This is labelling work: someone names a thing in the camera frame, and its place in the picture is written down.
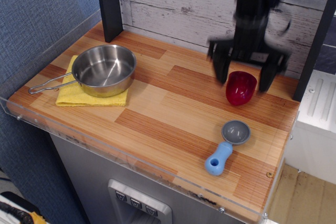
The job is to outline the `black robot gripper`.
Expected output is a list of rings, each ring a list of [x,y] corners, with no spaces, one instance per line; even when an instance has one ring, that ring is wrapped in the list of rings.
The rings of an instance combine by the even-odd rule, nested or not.
[[[260,72],[259,91],[267,92],[277,72],[287,69],[291,53],[265,42],[268,18],[248,20],[237,18],[234,37],[210,39],[208,56],[212,59],[217,80],[224,85],[231,60],[263,66]],[[275,63],[252,60],[253,53],[267,54]]]

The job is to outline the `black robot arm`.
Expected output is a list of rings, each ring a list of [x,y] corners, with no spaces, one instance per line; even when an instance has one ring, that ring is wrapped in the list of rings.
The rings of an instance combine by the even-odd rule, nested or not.
[[[269,13],[279,2],[280,0],[236,0],[233,38],[209,42],[208,56],[221,84],[227,80],[231,61],[261,66],[261,92],[268,91],[275,76],[286,70],[291,53],[265,42]]]

